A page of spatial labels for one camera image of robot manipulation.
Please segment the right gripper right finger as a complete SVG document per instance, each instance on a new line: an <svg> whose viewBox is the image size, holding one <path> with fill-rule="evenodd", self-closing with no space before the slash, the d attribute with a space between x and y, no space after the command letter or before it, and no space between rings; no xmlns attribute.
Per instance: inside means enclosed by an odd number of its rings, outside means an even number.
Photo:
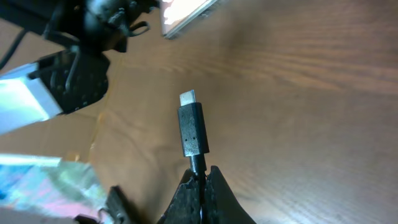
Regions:
<svg viewBox="0 0 398 224"><path fill-rule="evenodd" d="M239 204L219 167L211 166L205 185L205 223L255 224Z"/></svg>

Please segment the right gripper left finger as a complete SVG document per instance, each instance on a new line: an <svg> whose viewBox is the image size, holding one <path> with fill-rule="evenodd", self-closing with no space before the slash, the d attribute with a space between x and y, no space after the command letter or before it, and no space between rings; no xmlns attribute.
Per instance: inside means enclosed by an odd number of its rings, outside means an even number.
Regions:
<svg viewBox="0 0 398 224"><path fill-rule="evenodd" d="M199 224L201 205L199 183L187 169L178 184L172 200L157 224Z"/></svg>

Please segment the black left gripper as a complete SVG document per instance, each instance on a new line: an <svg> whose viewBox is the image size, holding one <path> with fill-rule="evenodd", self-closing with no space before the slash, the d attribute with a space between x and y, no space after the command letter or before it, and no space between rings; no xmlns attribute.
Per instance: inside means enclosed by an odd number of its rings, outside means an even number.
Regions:
<svg viewBox="0 0 398 224"><path fill-rule="evenodd" d="M44 30L47 40L64 47L78 46L87 52L127 51L130 37L150 29L136 20L160 7L157 0L59 1Z"/></svg>

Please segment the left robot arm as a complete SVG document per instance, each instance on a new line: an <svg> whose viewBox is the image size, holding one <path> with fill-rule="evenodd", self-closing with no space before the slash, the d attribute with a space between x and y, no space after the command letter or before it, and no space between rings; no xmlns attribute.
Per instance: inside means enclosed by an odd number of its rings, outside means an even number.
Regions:
<svg viewBox="0 0 398 224"><path fill-rule="evenodd" d="M1 18L21 28L5 65L33 32L63 50L1 75L1 133L70 114L98 102L109 86L105 52L124 53L149 30L139 21L157 0L1 0Z"/></svg>

